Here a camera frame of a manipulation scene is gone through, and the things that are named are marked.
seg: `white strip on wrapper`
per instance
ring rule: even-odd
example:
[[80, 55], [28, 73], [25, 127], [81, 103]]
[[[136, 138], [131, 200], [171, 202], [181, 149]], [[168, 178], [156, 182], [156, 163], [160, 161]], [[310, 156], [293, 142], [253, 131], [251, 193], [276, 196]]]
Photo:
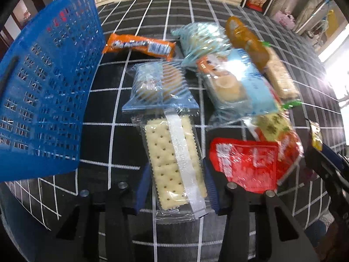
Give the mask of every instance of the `white strip on wrapper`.
[[165, 111], [167, 124], [177, 160], [180, 176], [182, 177], [184, 190], [189, 199], [195, 219], [207, 214], [205, 199], [201, 196], [195, 171], [190, 159], [187, 142], [185, 140], [181, 119], [173, 110]]

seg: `black tablecloth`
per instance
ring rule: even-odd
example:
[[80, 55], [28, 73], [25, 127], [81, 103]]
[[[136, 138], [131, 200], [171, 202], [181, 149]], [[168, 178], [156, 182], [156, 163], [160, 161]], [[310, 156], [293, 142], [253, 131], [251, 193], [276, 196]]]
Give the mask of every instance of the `black tablecloth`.
[[[308, 124], [305, 118], [322, 127], [324, 142], [337, 152], [345, 150], [342, 116], [333, 89], [326, 81], [325, 70], [306, 41], [287, 31], [268, 17], [254, 11], [214, 0], [129, 0], [98, 8], [105, 40], [117, 34], [138, 34], [172, 39], [171, 30], [190, 22], [216, 22], [224, 26], [229, 16], [240, 18], [260, 40], [268, 41], [289, 70], [301, 92], [302, 106], [290, 113], [291, 122], [307, 149]], [[183, 55], [179, 48], [176, 58]], [[141, 135], [130, 117], [121, 114], [130, 98], [133, 83], [131, 67], [148, 56], [128, 50], [102, 57], [87, 104], [81, 140], [79, 169], [65, 175], [8, 182], [10, 190], [23, 206], [46, 227], [54, 226], [67, 201], [78, 190], [106, 190], [113, 182], [127, 181], [147, 162]], [[233, 128], [206, 130], [213, 105], [194, 73], [187, 72], [191, 93], [200, 104], [202, 117], [194, 119], [202, 153], [216, 136], [253, 140], [241, 122]], [[306, 227], [329, 205], [329, 196], [320, 178], [308, 180], [304, 159], [278, 195], [298, 222]], [[139, 261], [216, 261], [223, 238], [225, 217], [210, 213], [184, 224], [155, 225], [152, 216], [152, 194], [138, 217], [130, 217], [130, 229]], [[251, 256], [254, 229], [251, 224]], [[100, 229], [100, 255], [105, 257], [104, 227]]]

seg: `pink bag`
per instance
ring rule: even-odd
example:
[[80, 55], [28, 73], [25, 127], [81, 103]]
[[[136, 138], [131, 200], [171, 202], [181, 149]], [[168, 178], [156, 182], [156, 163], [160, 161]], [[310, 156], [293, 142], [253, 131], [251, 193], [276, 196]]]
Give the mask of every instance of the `pink bag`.
[[272, 19], [280, 23], [284, 28], [292, 30], [294, 28], [294, 21], [282, 11], [278, 11]]

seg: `basket handle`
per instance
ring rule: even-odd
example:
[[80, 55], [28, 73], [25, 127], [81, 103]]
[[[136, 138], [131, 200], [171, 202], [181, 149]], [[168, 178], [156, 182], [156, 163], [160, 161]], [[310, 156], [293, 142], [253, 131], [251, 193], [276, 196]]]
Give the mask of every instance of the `basket handle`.
[[3, 78], [0, 79], [0, 100], [2, 99], [2, 95], [6, 90], [7, 82], [10, 79], [10, 76], [12, 75], [13, 70], [17, 66], [18, 61], [19, 61], [19, 57], [13, 56], [5, 70]]

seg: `barcode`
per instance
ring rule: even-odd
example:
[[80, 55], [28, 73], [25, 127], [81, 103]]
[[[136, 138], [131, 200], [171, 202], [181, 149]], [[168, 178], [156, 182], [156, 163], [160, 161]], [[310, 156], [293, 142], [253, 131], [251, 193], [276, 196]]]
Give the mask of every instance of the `barcode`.
[[166, 44], [160, 44], [152, 41], [149, 42], [149, 45], [148, 45], [149, 53], [154, 53], [159, 55], [168, 55], [170, 54], [170, 51], [171, 51], [170, 46]]

